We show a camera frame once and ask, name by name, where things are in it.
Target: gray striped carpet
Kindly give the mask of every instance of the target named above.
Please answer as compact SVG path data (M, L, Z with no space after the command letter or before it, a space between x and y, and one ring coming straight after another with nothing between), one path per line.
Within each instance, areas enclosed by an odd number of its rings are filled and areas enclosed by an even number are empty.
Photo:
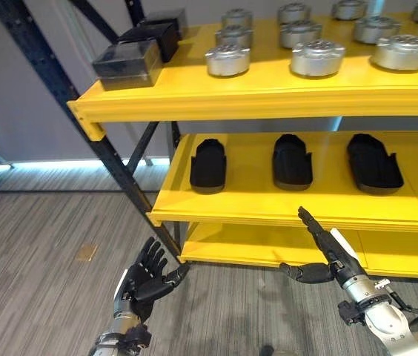
M0 194L0 355L86 355L150 234L124 194ZM89 263L74 260L82 243L99 246ZM393 287L418 306L418 280ZM302 285L269 268L193 264L156 302L142 355L258 355L267 343L299 356L383 355L365 327L337 316L344 298L335 283Z

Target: robotic hand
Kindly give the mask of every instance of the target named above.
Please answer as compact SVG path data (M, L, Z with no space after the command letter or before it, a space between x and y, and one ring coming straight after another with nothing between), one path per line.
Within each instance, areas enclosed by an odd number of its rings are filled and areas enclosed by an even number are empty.
M189 270L184 264L164 276L167 260L160 246L150 237L135 263L123 272L114 295L112 326L97 338L89 356L136 356L150 345L151 334L143 323L155 300L173 291Z
M298 216L308 227L316 246L325 255L328 264L309 263L303 266L280 264L280 269L301 283L324 283L334 279L344 289L352 302L338 305L339 315L346 322L362 323L376 335L394 356L418 356L418 342L409 325L418 323L418 317L408 324L402 312L418 314L418 309L406 305L393 291L388 280L374 283L361 267L357 256L344 237L336 230L326 231L306 211L299 207ZM393 306L394 299L399 308Z

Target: shelf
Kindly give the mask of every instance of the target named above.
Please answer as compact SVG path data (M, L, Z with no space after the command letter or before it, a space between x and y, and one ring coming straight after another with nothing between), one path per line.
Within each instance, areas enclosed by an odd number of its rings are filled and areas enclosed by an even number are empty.
M357 233L342 231L342 234L366 267ZM203 222L189 225L180 260L267 267L278 267L281 262L291 265L326 262L306 228Z
M409 14L391 14L402 33L418 35ZM418 115L418 73L392 73L372 67L375 46L354 42L354 22L314 17L323 38L347 47L340 72L305 79L288 70L291 51L278 44L274 19L254 22L250 70L233 78L207 75L205 52L215 45L220 24L189 29L173 59L151 88L105 91L97 81L69 102L93 140L105 133L97 122L272 119L280 117Z
M217 133L183 136L170 170L148 214L162 221L302 226L300 205L326 228L418 232L418 132L374 132L388 153L396 152L405 184L388 196L357 189L346 148L354 132L300 132L312 152L313 184L306 191L284 191L273 183L271 156L281 133ZM189 183L190 157L207 138L227 155L226 184L218 194L198 194Z
M418 277L418 234L341 231L369 274ZM305 228L194 222L179 258L278 267L326 259Z

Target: black plastic container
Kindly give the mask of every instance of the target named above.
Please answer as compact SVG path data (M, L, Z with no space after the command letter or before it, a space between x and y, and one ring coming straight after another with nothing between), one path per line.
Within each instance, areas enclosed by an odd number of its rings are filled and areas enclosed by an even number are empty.
M201 194L220 192L225 186L227 158L224 146L216 139L205 139L191 157L189 181L194 191Z
M156 11L149 13L140 24L174 24L178 32L179 39L185 37L188 30L185 9Z
M303 191L313 182L311 153L296 135L282 135L275 143L272 156L273 182L287 191Z
M357 187L366 193L392 194L403 186L395 154L371 135L358 133L348 145L349 163Z
M92 66L105 90L151 87L163 68L154 39L112 44Z
M178 49L178 33L174 24L145 24L129 29L119 37L119 43L141 42L155 39L164 63L173 58Z

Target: gray wall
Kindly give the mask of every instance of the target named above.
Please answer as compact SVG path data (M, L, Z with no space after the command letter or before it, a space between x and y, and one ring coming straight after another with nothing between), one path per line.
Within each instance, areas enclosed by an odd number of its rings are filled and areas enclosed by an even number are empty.
M117 33L130 28L123 0L91 0ZM257 18L273 17L289 1L190 1L143 0L146 12L185 7L190 24L217 22L229 7L245 7ZM328 13L333 1L307 0L315 14ZM92 60L107 40L75 10L68 0L26 0L44 36L56 52L68 76L83 93L94 81ZM387 0L387 11L410 10L415 0ZM295 131L329 130L332 119L259 120L255 122L182 123L183 131ZM147 153L167 153L160 125ZM122 156L129 156L144 123L106 125L108 135ZM418 119L344 119L341 129L418 129ZM7 161L84 159L93 157L53 97L27 63L0 23L0 156Z

